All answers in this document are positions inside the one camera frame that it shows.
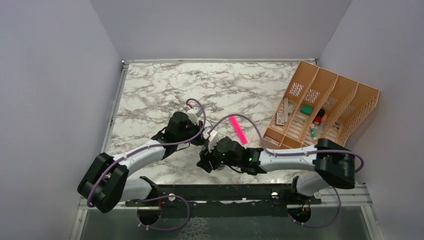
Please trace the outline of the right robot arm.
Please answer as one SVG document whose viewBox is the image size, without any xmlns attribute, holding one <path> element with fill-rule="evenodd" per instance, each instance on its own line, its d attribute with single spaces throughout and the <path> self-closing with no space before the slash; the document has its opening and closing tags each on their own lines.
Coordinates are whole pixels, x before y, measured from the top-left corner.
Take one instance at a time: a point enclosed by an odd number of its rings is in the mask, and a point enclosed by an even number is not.
<svg viewBox="0 0 424 240">
<path fill-rule="evenodd" d="M 196 165 L 211 173 L 221 165 L 236 167 L 241 173 L 256 176 L 280 170 L 303 170 L 306 175 L 293 179 L 289 199 L 300 204 L 316 192 L 333 187 L 355 187 L 355 155 L 337 143 L 321 138 L 317 144 L 301 148 L 269 149 L 243 147 L 224 137 L 213 147 L 204 147 Z"/>
</svg>

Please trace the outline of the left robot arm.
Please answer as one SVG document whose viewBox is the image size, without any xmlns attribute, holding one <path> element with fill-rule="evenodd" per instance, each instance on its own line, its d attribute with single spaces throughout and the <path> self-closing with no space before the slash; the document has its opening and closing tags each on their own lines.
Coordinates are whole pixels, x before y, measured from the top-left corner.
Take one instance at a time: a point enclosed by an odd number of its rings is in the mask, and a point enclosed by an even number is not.
<svg viewBox="0 0 424 240">
<path fill-rule="evenodd" d="M 204 119 L 200 109 L 173 113 L 167 126 L 149 141 L 131 151 L 115 156 L 98 154 L 77 187 L 89 207 L 102 213 L 111 211 L 119 202 L 140 200 L 152 205 L 157 200 L 153 182 L 128 177 L 149 164 L 164 160 L 177 151 L 178 145 L 202 145 Z"/>
</svg>

